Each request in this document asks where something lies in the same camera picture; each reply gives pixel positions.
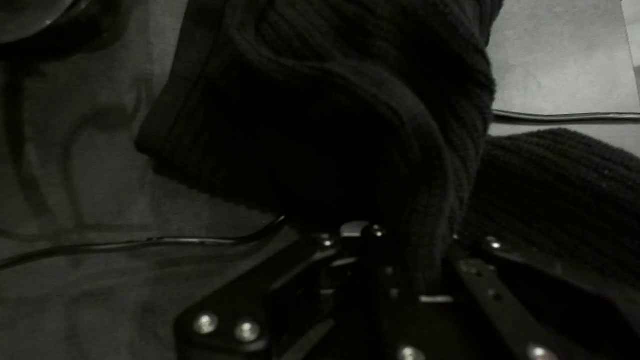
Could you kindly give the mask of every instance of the cable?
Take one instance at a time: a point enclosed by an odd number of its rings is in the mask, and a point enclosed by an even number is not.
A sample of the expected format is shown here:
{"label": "cable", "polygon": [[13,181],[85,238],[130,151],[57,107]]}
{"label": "cable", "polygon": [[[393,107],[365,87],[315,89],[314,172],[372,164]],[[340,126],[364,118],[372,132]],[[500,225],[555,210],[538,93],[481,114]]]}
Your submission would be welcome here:
{"label": "cable", "polygon": [[17,267],[24,263],[47,260],[47,258],[62,258],[62,255],[127,251],[127,249],[160,247],[160,246],[245,246],[269,234],[276,234],[277,230],[281,230],[284,224],[285,224],[285,216],[277,216],[269,224],[261,225],[257,231],[235,235],[235,238],[160,235],[160,238],[145,238],[145,240],[122,240],[122,241],[102,241],[102,243],[83,241],[83,243],[41,247],[41,249],[24,251],[24,253],[0,260],[0,272]]}
{"label": "cable", "polygon": [[514,126],[640,123],[640,111],[530,114],[494,109],[494,121]]}

